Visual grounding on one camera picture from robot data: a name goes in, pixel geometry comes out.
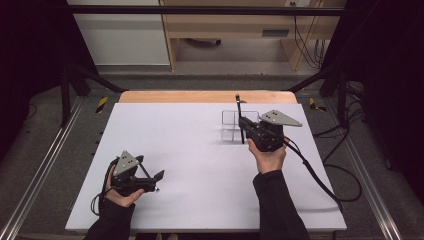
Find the gray floor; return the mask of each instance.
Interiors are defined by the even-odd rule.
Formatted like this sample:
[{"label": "gray floor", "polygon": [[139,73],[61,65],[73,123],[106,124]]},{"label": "gray floor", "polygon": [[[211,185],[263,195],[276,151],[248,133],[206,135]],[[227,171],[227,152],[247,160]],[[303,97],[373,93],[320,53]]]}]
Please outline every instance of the gray floor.
[{"label": "gray floor", "polygon": [[[226,46],[232,46],[226,51],[233,51],[233,54],[223,56],[225,51],[220,53]],[[293,86],[314,72],[313,69],[304,67],[305,69],[293,73],[288,70],[286,59],[274,54],[274,51],[261,50],[261,46],[264,49],[273,48],[275,51],[277,49],[281,51],[275,41],[240,43],[237,40],[228,40],[223,41],[219,47],[193,46],[192,43],[184,43],[179,52],[179,65],[177,65],[179,68],[174,72],[160,68],[150,68],[144,75],[136,71],[125,75],[106,71],[104,77],[121,87],[130,89],[282,90]],[[240,48],[240,52],[246,54],[246,49],[251,47],[259,50],[243,56],[240,56],[241,53],[234,52]],[[81,238],[80,234],[68,232],[64,227],[71,212],[72,203],[78,195],[98,142],[101,140],[113,103],[119,99],[119,94],[112,93],[91,81],[90,85],[92,88],[90,96],[83,99],[81,112],[71,133],[67,136],[42,188],[22,222],[16,239],[37,239],[36,237],[49,239],[49,236],[55,239],[65,239],[65,236]],[[316,91],[318,87],[319,83],[297,93],[298,101],[304,106],[312,132],[320,132],[336,124],[331,112],[309,109],[310,97],[315,99],[318,106],[331,108],[336,103],[334,98],[321,99]],[[95,113],[99,100],[103,96],[108,96],[109,100],[101,113]],[[72,99],[75,102],[78,101],[74,94]],[[0,185],[2,199],[0,226],[2,228],[18,206],[60,130],[59,88],[34,97],[31,104],[30,111],[35,111],[34,106],[37,108],[34,116],[25,121],[14,145],[5,159],[0,162],[0,182],[2,183]],[[424,208],[410,190],[402,174],[386,169],[384,155],[367,123],[361,119],[353,122],[349,139],[357,149],[367,172],[370,173],[402,238],[424,239],[422,231]],[[339,140],[340,136],[316,139],[322,158]],[[353,172],[350,158],[351,156],[346,152],[346,146],[342,145],[328,163],[343,166]],[[355,182],[346,174],[330,168],[327,169],[327,173],[339,197],[349,198],[357,193]],[[384,236],[378,216],[376,217],[376,210],[372,206],[365,194],[356,202],[345,203],[344,216],[348,229],[338,232],[337,239],[391,239]],[[313,239],[330,239],[330,235],[323,233],[312,233],[312,237]]]}]

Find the metal object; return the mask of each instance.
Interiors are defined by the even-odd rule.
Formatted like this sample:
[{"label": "metal object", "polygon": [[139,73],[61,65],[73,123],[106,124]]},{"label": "metal object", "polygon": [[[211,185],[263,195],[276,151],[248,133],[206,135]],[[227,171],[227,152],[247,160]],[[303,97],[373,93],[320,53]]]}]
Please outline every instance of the metal object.
[{"label": "metal object", "polygon": [[[325,101],[332,117],[337,122],[335,106],[333,106],[330,101]],[[378,221],[378,224],[380,225],[381,231],[388,240],[402,239],[400,232],[397,229],[397,226],[392,216],[390,215],[386,204],[384,203],[383,198],[381,197],[377,187],[374,184],[374,181],[371,179],[371,176],[362,163],[362,159],[349,136],[347,136],[345,143],[347,154],[350,156],[349,160],[352,164],[355,174],[357,175],[364,188],[365,196],[368,199],[371,209],[374,211],[374,215]]]},{"label": "metal object", "polygon": [[286,114],[278,111],[278,110],[271,110],[269,112],[266,112],[262,114],[260,119],[264,122],[271,123],[274,125],[287,125],[287,126],[293,126],[293,127],[301,127],[303,124]]},{"label": "metal object", "polygon": [[29,213],[34,201],[43,186],[44,181],[47,178],[47,175],[50,172],[51,167],[56,161],[57,156],[59,155],[60,149],[65,143],[68,134],[75,123],[76,118],[81,110],[81,107],[85,101],[85,97],[77,97],[75,103],[72,107],[72,114],[67,124],[60,128],[59,132],[56,135],[55,140],[44,156],[43,161],[41,162],[40,167],[35,173],[31,183],[29,184],[27,190],[21,198],[18,206],[13,212],[12,216],[3,227],[0,232],[1,240],[13,240],[19,232],[26,216]]},{"label": "metal object", "polygon": [[129,171],[133,167],[137,167],[139,164],[138,160],[135,159],[131,154],[129,154],[127,151],[123,151],[121,154],[121,157],[116,164],[115,171],[113,172],[113,176],[119,176],[122,173]]},{"label": "metal object", "polygon": [[192,15],[275,15],[275,16],[345,16],[362,14],[362,10],[307,7],[240,7],[240,6],[116,6],[63,5],[47,6],[51,12],[74,14],[192,14]]}]

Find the white tabletop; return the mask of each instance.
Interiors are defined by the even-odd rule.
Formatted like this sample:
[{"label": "white tabletop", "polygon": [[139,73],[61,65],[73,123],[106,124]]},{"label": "white tabletop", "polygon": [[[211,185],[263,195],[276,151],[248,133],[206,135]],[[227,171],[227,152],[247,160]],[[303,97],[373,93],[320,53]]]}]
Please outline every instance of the white tabletop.
[{"label": "white tabletop", "polygon": [[[284,127],[323,183],[331,188],[300,104],[242,104],[243,111],[279,110],[303,123]],[[226,103],[117,103],[66,225],[86,232],[97,220],[90,203],[100,192],[108,165],[123,150],[144,155],[151,176],[165,170],[159,193],[137,202],[131,228],[138,232],[242,232],[259,229],[259,204],[252,180],[257,174],[247,145],[228,139]],[[309,231],[344,230],[337,204],[288,150],[283,168],[290,195]]]}]

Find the wire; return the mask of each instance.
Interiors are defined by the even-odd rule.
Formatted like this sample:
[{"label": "wire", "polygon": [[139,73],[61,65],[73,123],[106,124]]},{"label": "wire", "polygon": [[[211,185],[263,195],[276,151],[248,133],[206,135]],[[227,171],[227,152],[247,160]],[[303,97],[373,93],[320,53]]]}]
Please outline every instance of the wire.
[{"label": "wire", "polygon": [[342,170],[343,172],[349,174],[356,181],[356,183],[358,184],[358,188],[359,188],[358,194],[355,197],[350,198],[350,199],[349,198],[348,199],[340,199],[339,198],[339,201],[340,202],[355,202],[355,201],[357,201],[362,196],[362,191],[363,191],[362,190],[362,185],[359,182],[359,179],[355,175],[353,175],[353,173],[351,173],[350,171],[348,171],[345,168],[342,168],[340,166],[336,166],[336,165],[333,165],[333,164],[326,163],[326,164],[324,164],[324,167],[332,167],[332,168],[336,168],[336,169]]},{"label": "wire", "polygon": [[348,109],[348,110],[349,110],[349,108],[350,108],[353,104],[355,104],[355,103],[361,103],[361,102],[362,102],[362,100],[355,100],[355,101],[353,101],[353,102],[349,103],[349,105],[347,105],[346,109]]},{"label": "wire", "polygon": [[351,119],[350,123],[353,123],[353,122],[355,122],[355,121],[356,121],[356,120],[358,120],[358,119],[364,119],[363,114],[364,114],[364,111],[363,111],[363,110],[358,111],[358,112],[357,112],[357,114],[356,114],[356,115],[358,115],[358,116],[354,116],[355,118],[353,118],[353,117],[352,117],[352,119]]},{"label": "wire", "polygon": [[286,138],[287,140],[289,140],[289,142],[293,143],[294,146],[296,147],[296,150],[299,151],[299,153],[300,153],[300,149],[299,149],[299,147],[297,146],[297,144],[295,142],[293,142],[290,138],[288,138],[286,136],[284,136],[284,138]]},{"label": "wire", "polygon": [[[112,189],[114,189],[114,187],[109,187],[108,189],[106,189],[107,188],[107,179],[109,178],[109,172],[110,172],[110,170],[112,169],[112,167],[114,166],[114,165],[116,165],[116,163],[118,162],[118,160],[119,160],[119,157],[117,157],[115,160],[113,160],[110,164],[109,164],[109,167],[107,168],[107,171],[106,171],[106,174],[105,174],[105,179],[103,180],[103,187],[102,187],[102,191],[99,193],[99,194],[97,194],[94,198],[93,198],[93,200],[91,200],[91,212],[92,213],[94,213],[94,215],[96,215],[96,216],[99,216],[99,214],[100,214],[100,210],[102,209],[102,207],[103,207],[103,203],[104,203],[104,200],[105,200],[105,197],[106,197],[106,193],[108,193],[110,190],[112,190]],[[96,213],[96,210],[95,210],[95,207],[96,207],[96,199],[99,199],[98,200],[98,210],[99,210],[99,213]]]},{"label": "wire", "polygon": [[[292,6],[292,7],[296,7],[296,3],[295,3],[295,2],[290,2],[290,6]],[[316,55],[317,55],[317,54],[316,54],[316,55],[314,56],[314,57],[315,57],[315,61],[316,61],[316,62],[315,62],[315,61],[314,61],[314,59],[311,57],[311,54],[309,53],[308,48],[306,47],[306,42],[303,40],[303,37],[302,37],[302,35],[300,34],[300,31],[299,31],[299,28],[297,27],[297,19],[296,19],[296,16],[293,16],[293,19],[294,19],[294,29],[295,29],[295,33],[294,33],[294,41],[295,41],[295,43],[296,43],[297,47],[299,48],[300,52],[302,53],[303,57],[305,58],[306,62],[308,63],[308,65],[309,65],[311,68],[314,68],[314,69],[320,69],[320,68],[321,68],[321,63],[322,63],[323,54],[324,54],[323,49],[321,49],[321,55],[318,55],[318,56],[321,58],[321,60],[320,60],[320,61],[317,61],[317,59],[316,59]],[[305,53],[304,53],[303,49],[299,46],[299,44],[298,44],[298,42],[297,42],[297,34],[299,34],[300,40],[301,40],[301,42],[302,42],[302,44],[303,44],[303,49],[305,49],[305,50],[306,50],[306,53],[307,53],[307,54],[308,54],[308,56],[309,56],[309,60],[313,63],[313,65],[314,65],[314,66],[312,66],[312,65],[311,65],[311,63],[309,62],[308,58],[306,57],[306,55],[305,55]],[[316,53],[316,51],[317,51],[317,42],[315,43],[314,53]]]},{"label": "wire", "polygon": [[339,133],[339,134],[336,134],[336,135],[330,135],[330,136],[324,136],[324,137],[319,136],[319,137],[316,137],[316,138],[336,138],[336,137],[343,136],[343,135],[345,135],[346,133],[347,133],[347,131],[344,131],[344,132]]},{"label": "wire", "polygon": [[343,205],[341,204],[339,199],[336,197],[336,195],[334,195],[334,193],[332,193],[330,189],[328,189],[327,186],[325,186],[325,184],[321,181],[321,179],[319,179],[318,175],[315,173],[314,169],[312,168],[311,164],[309,164],[308,160],[306,160],[306,158],[300,153],[300,151],[298,151],[295,147],[293,147],[291,144],[286,142],[286,140],[283,140],[283,142],[284,144],[287,145],[287,147],[293,150],[293,152],[295,152],[302,159],[303,164],[308,169],[309,173],[314,178],[315,182],[317,182],[318,185],[322,188],[322,190],[324,190],[324,192],[326,192],[327,195],[330,196],[337,203],[337,206],[339,207],[340,211],[343,213]]},{"label": "wire", "polygon": [[[312,57],[311,57],[311,55],[309,54],[308,48],[306,47],[306,44],[305,44],[305,42],[303,41],[302,35],[300,34],[299,29],[297,28],[297,20],[296,20],[296,16],[293,16],[293,18],[294,18],[294,30],[295,30],[295,33],[294,33],[294,42],[296,43],[297,48],[299,48],[300,52],[302,53],[302,55],[303,55],[303,57],[305,58],[305,60],[306,60],[306,62],[308,63],[308,65],[309,65],[311,68],[318,69],[318,65],[317,65],[317,64],[316,64],[316,63],[312,60]],[[311,60],[311,62],[313,63],[313,65],[314,65],[314,66],[312,66],[312,65],[311,65],[311,63],[309,62],[308,58],[306,57],[306,55],[305,55],[305,53],[304,53],[303,49],[299,46],[299,43],[297,42],[297,34],[299,34],[299,37],[300,37],[300,40],[302,41],[302,44],[303,44],[303,46],[304,46],[304,49],[306,50],[306,53],[308,54],[309,59]]]},{"label": "wire", "polygon": [[322,160],[323,163],[325,163],[330,157],[331,155],[333,155],[333,153],[340,147],[340,145],[343,143],[343,141],[346,139],[347,135],[349,134],[350,131],[350,120],[352,117],[356,116],[357,114],[361,114],[363,112],[363,110],[358,109],[355,112],[353,112],[347,119],[349,124],[347,125],[346,128],[346,132],[343,135],[342,139],[340,139],[340,141],[336,144],[336,146],[330,151],[330,153],[327,154],[327,156]]},{"label": "wire", "polygon": [[30,119],[30,118],[32,118],[32,117],[34,117],[35,113],[37,113],[37,110],[38,110],[37,106],[35,106],[35,105],[34,105],[34,104],[32,104],[32,103],[30,103],[30,104],[29,104],[29,106],[34,107],[34,108],[35,108],[35,110],[34,110],[34,112],[33,112],[30,116],[28,116],[27,118],[25,118],[25,121],[26,121],[26,120],[28,120],[28,119]]},{"label": "wire", "polygon": [[319,41],[319,39],[315,41],[314,58],[315,61],[318,63],[318,67],[321,68],[322,63],[324,61],[325,40],[321,40],[321,48],[319,48]]},{"label": "wire", "polygon": [[313,136],[314,138],[317,138],[317,137],[319,137],[319,136],[321,136],[321,135],[324,135],[324,134],[330,133],[330,132],[332,132],[332,131],[334,131],[334,130],[337,130],[337,129],[338,129],[339,127],[341,127],[341,126],[342,126],[341,124],[338,124],[338,125],[336,125],[336,126],[334,126],[334,127],[330,128],[330,129],[328,129],[328,130],[323,131],[323,132],[320,132],[320,133],[314,133],[314,134],[312,134],[312,136]]}]

